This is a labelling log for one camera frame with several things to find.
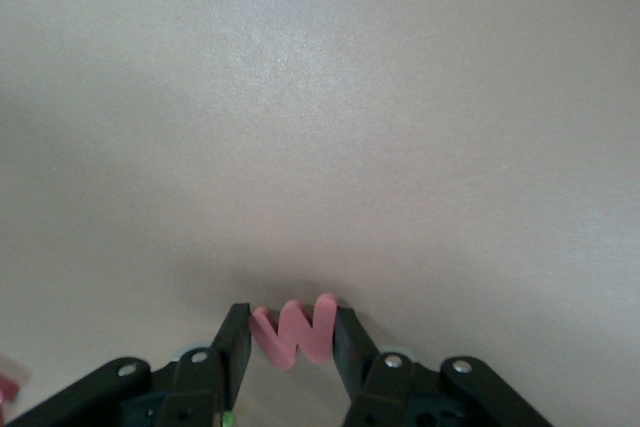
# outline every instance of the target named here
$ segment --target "pink foam letter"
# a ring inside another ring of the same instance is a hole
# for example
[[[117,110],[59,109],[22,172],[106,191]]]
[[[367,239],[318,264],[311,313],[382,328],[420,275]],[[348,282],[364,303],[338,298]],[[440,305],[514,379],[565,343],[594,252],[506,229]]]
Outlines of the pink foam letter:
[[[331,357],[338,301],[322,294],[313,308],[313,320],[302,303],[287,302],[276,325],[269,309],[258,307],[249,318],[249,330],[271,363],[280,370],[293,367],[298,347],[315,363]]]
[[[5,400],[13,400],[18,395],[20,387],[16,382],[0,375],[0,427],[4,426],[4,417],[2,416],[2,404]]]

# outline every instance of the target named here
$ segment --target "green component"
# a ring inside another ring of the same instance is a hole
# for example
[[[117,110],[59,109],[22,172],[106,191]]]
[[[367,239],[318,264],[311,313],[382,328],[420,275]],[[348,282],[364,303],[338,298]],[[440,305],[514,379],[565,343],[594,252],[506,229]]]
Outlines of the green component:
[[[232,427],[233,426],[233,412],[227,410],[224,414],[222,414],[222,427]]]

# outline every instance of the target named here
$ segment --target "white surface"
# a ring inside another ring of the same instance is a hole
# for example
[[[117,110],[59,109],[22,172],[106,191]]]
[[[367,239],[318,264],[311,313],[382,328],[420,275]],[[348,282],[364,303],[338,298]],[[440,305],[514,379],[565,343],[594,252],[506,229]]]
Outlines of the white surface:
[[[0,0],[13,418],[330,290],[556,426],[638,425],[640,0]],[[338,425],[254,350],[238,425]]]

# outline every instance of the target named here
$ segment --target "pink letter w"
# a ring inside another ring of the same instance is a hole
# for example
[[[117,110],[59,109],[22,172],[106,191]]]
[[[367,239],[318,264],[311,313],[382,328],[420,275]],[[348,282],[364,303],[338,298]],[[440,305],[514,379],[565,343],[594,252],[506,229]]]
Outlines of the pink letter w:
[[[298,347],[311,362],[320,363],[331,356],[337,310],[336,297],[322,294],[316,300],[311,320],[302,303],[290,300],[276,324],[269,309],[258,307],[249,318],[249,330],[277,369],[293,367]]]

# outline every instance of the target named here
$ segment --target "metal screw head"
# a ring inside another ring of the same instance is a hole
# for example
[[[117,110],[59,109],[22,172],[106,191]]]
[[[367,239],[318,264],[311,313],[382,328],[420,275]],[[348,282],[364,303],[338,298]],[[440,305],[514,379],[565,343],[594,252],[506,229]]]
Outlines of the metal screw head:
[[[209,354],[202,350],[200,352],[196,352],[191,356],[191,362],[193,362],[194,364],[199,364],[200,362],[204,362],[205,360],[207,360],[207,357],[209,357]]]
[[[396,354],[389,354],[384,358],[384,363],[391,369],[397,369],[402,366],[402,358]]]
[[[120,367],[118,370],[118,375],[120,377],[126,377],[127,375],[133,374],[138,369],[136,364],[127,364]]]
[[[468,374],[473,370],[473,367],[466,360],[458,359],[453,363],[453,370],[461,374]]]

